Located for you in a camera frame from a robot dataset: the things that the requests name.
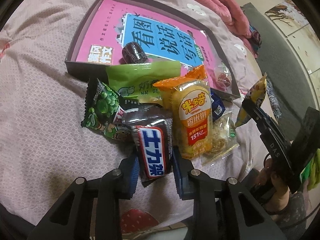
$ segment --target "orange snack bag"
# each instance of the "orange snack bag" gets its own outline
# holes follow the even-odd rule
[[[212,110],[207,75],[200,65],[184,77],[161,80],[163,107],[173,113],[173,136],[183,158],[192,159],[212,148]]]

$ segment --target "pink quilt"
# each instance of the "pink quilt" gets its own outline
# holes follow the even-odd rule
[[[253,53],[246,38],[251,37],[249,21],[235,0],[195,0],[214,11],[226,24],[229,31],[241,38],[248,49]]]

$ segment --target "metal bolt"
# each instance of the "metal bolt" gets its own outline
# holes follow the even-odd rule
[[[191,174],[194,175],[194,176],[198,176],[198,175],[200,175],[200,173],[201,173],[201,171],[196,170],[196,169],[193,169],[193,170],[191,171]]]
[[[120,174],[121,174],[121,170],[120,169],[114,169],[112,171],[112,175],[114,175],[114,176],[119,176]]]
[[[84,178],[81,178],[81,177],[80,177],[80,178],[77,178],[77,179],[76,179],[76,184],[79,184],[79,185],[80,185],[80,184],[82,184],[82,183],[84,183]]]
[[[231,178],[228,179],[228,182],[230,184],[232,184],[232,185],[235,185],[235,184],[238,183],[238,180],[236,178],[234,178],[234,177],[231,177]]]

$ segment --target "green pea snack bag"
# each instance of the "green pea snack bag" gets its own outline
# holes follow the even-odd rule
[[[139,103],[137,99],[124,99],[97,78],[89,79],[81,126],[95,130],[107,138],[129,141],[132,139],[130,130],[121,124],[123,114],[147,106],[148,104]]]
[[[180,70],[181,63],[171,60],[106,67],[109,86],[123,97],[160,97],[159,90],[153,84],[180,76]]]

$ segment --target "yellow snack bag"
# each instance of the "yellow snack bag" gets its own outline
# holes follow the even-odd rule
[[[267,89],[267,74],[265,73],[262,78],[260,78],[252,88],[247,92],[245,95],[246,99],[250,99],[252,102],[256,104],[257,107],[260,107],[263,103],[264,98],[266,97],[266,89]],[[236,121],[236,128],[246,124],[251,119],[251,116],[247,114],[247,112],[240,107],[237,121]]]
[[[212,148],[212,110],[210,88],[204,66],[184,77],[161,80],[163,107],[173,113],[173,135],[183,158],[192,159]]]

